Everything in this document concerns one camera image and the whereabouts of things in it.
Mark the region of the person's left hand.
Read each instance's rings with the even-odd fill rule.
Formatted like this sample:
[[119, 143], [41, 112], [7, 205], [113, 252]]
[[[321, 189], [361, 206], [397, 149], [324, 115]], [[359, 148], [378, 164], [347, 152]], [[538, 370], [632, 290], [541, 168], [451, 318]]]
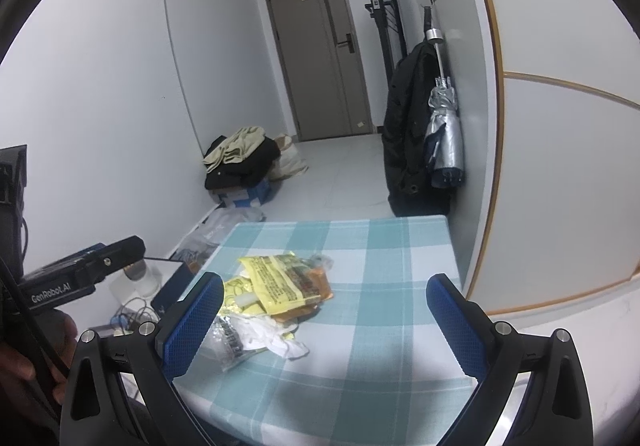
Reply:
[[[63, 332], [62, 344], [54, 351], [58, 354], [58, 358], [62, 360], [62, 363], [67, 368], [70, 368], [77, 346], [77, 326], [73, 318], [66, 313], [57, 311], [55, 317], [58, 318], [58, 323], [62, 325]], [[55, 386], [51, 388], [51, 395], [58, 405], [62, 405], [66, 393], [67, 377], [54, 365], [50, 367], [50, 373], [55, 381]], [[1, 374], [4, 376], [4, 381], [9, 378], [15, 378], [17, 381], [32, 382], [37, 377], [34, 362], [6, 342], [1, 343]]]

